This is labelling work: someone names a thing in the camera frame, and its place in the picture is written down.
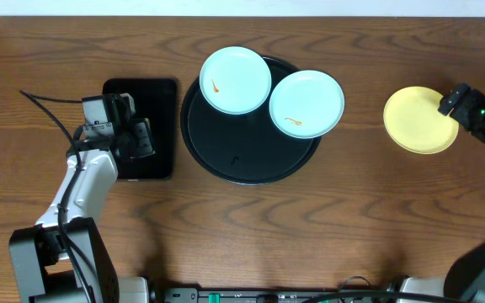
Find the yellow plate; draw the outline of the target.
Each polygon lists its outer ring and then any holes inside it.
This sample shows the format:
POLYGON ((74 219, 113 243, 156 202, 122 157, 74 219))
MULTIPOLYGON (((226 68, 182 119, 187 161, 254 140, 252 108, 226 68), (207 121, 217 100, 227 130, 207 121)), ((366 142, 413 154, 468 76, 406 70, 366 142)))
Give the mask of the yellow plate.
POLYGON ((402 88, 387 101, 383 121, 387 134, 402 148, 435 154, 452 145, 459 124, 438 111, 441 93, 420 86, 402 88))

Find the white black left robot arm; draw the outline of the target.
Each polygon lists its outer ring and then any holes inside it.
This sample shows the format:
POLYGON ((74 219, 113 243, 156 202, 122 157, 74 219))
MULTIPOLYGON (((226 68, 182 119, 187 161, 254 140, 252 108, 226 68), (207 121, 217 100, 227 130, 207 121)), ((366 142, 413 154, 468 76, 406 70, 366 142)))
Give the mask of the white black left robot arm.
POLYGON ((115 122, 88 122, 69 154, 67 173, 48 210, 13 232, 8 250, 22 302, 148 302, 147 280, 117 275, 100 236, 99 219, 118 177, 115 153, 133 148, 115 122))

